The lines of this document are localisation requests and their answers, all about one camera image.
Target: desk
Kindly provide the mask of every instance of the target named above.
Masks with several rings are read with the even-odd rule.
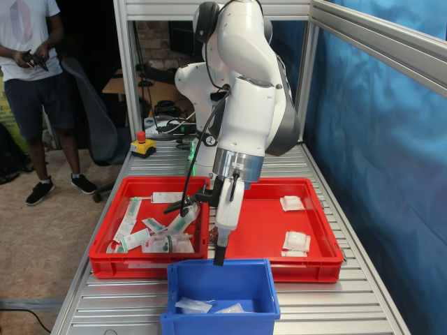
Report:
[[[118,70],[115,75],[122,74],[123,71],[120,69]],[[140,98],[142,98],[142,89],[145,89],[145,100],[149,102],[149,96],[147,94],[147,90],[145,87],[139,87],[138,83],[141,81],[140,77],[140,71],[136,71],[136,84],[138,89],[138,95]],[[175,85],[166,84],[165,82],[158,82],[156,80],[149,80],[150,82],[154,83],[154,86],[151,86],[149,88],[151,92],[152,97],[152,103],[154,106],[161,100],[171,100],[171,101],[177,101],[175,104],[178,106],[181,110],[188,110],[187,114],[191,114],[194,111],[193,104],[191,101],[188,100],[188,98],[184,95],[182,95]],[[105,94],[119,94],[119,95],[126,95],[126,90],[124,88],[124,79],[123,78],[112,78],[109,80],[109,82],[104,86],[103,93]]]
[[[175,141],[157,142],[156,153],[148,159],[127,156],[52,335],[103,335],[108,329],[118,335],[161,334],[160,314],[168,303],[166,279],[95,278],[87,252],[124,177],[186,174],[189,153],[176,145]],[[337,283],[275,283],[281,319],[274,324],[274,334],[409,334],[306,146],[296,146],[281,157],[266,155],[261,176],[308,178],[346,256]],[[211,209],[211,228],[215,215],[216,210]],[[214,246],[210,244],[208,258],[213,257]]]

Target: black bag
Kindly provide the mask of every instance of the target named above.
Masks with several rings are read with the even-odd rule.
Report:
[[[20,175],[18,171],[31,172],[33,169],[29,168],[30,165],[29,157],[14,142],[5,126],[0,124],[0,185],[17,178]]]

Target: person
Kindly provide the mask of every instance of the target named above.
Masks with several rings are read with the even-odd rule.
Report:
[[[54,49],[63,35],[55,0],[0,1],[0,66],[5,94],[40,179],[27,198],[27,205],[38,204],[54,190],[45,164],[42,107],[71,167],[72,185],[86,194],[96,190],[80,173],[70,91]],[[45,61],[48,71],[40,66],[33,69],[25,62],[24,53],[28,50]]]

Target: hand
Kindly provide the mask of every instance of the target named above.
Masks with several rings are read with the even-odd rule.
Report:
[[[34,56],[39,56],[44,62],[50,59],[50,53],[48,52],[48,44],[46,42],[39,45],[34,52]]]
[[[23,60],[23,55],[25,53],[21,51],[14,52],[13,59],[14,62],[21,68],[29,68],[29,65]]]

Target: office chair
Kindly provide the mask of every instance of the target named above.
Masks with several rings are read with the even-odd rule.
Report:
[[[64,59],[62,67],[76,79],[84,103],[89,122],[89,153],[91,159],[100,166],[121,165],[126,159],[131,145],[129,128],[115,127],[108,116],[107,107],[99,98],[77,59]],[[100,202],[102,199],[101,193],[112,190],[114,184],[98,188],[93,194],[93,200]]]

